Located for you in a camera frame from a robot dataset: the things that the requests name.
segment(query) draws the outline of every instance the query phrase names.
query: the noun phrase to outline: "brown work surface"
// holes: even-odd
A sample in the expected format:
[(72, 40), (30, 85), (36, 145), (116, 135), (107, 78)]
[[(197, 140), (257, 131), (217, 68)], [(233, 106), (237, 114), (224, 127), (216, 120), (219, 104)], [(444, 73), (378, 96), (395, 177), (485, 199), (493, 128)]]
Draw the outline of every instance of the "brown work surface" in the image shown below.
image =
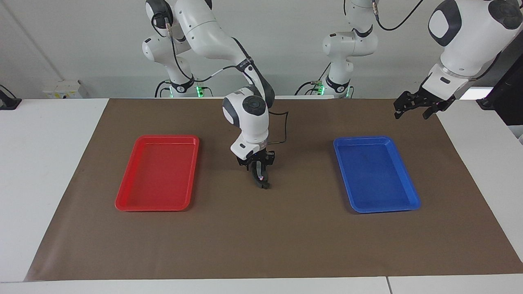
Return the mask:
[[(270, 190), (229, 146), (239, 131), (220, 100), (112, 99), (26, 280), (287, 278), (523, 273), (438, 118), (393, 116), (392, 100), (278, 100), (289, 140), (274, 145)], [(271, 116), (271, 140), (283, 137)], [(184, 212), (121, 212), (115, 198), (135, 140), (201, 140)], [(333, 148), (388, 135), (422, 201), (410, 212), (358, 214)]]

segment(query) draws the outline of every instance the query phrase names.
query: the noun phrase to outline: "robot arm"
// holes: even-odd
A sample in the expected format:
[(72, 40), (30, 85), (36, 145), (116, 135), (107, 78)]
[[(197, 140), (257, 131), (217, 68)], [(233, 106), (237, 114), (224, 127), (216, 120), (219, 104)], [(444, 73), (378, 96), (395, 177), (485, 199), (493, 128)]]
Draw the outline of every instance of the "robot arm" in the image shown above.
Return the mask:
[(372, 33), (375, 20), (372, 0), (350, 0), (345, 6), (350, 32), (336, 32), (323, 40), (323, 52), (331, 58), (331, 69), (323, 80), (325, 94), (344, 97), (354, 70), (351, 56), (373, 54), (378, 47), (378, 37)]
[[(175, 40), (176, 54), (190, 49), (187, 41)], [(173, 57), (172, 45), (167, 37), (152, 35), (142, 42), (143, 54), (151, 61), (163, 65), (167, 69), (170, 79), (170, 91), (175, 97), (194, 97), (196, 89), (193, 87), (194, 78), (187, 78), (178, 68)], [(190, 74), (189, 62), (178, 57), (178, 64), (186, 74)]]
[(428, 29), (445, 50), (418, 92), (405, 91), (394, 102), (396, 119), (417, 107), (428, 107), (425, 119), (445, 111), (456, 99), (455, 92), (519, 34), (519, 6), (517, 0), (445, 0), (436, 7)]
[(247, 79), (249, 85), (227, 95), (222, 109), (226, 119), (242, 131), (231, 151), (241, 165), (247, 169), (251, 165), (257, 184), (268, 188), (265, 168), (274, 161), (274, 153), (266, 151), (268, 109), (275, 98), (272, 87), (240, 42), (221, 29), (210, 0), (176, 0), (170, 5), (164, 0), (146, 0), (146, 8), (158, 33), (169, 36), (173, 45), (186, 40), (200, 56), (231, 61)]

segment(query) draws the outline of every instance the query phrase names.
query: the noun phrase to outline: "white table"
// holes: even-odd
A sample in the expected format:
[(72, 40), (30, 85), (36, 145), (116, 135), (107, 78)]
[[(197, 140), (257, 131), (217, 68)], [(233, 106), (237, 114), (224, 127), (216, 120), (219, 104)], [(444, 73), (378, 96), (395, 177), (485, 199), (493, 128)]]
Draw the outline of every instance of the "white table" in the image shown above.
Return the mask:
[[(107, 101), (25, 100), (0, 112), (0, 174), (8, 183), (0, 190), (0, 293), (523, 292), (523, 275), (21, 282)], [(495, 112), (473, 101), (457, 101), (438, 116), (522, 258), (523, 146)]]

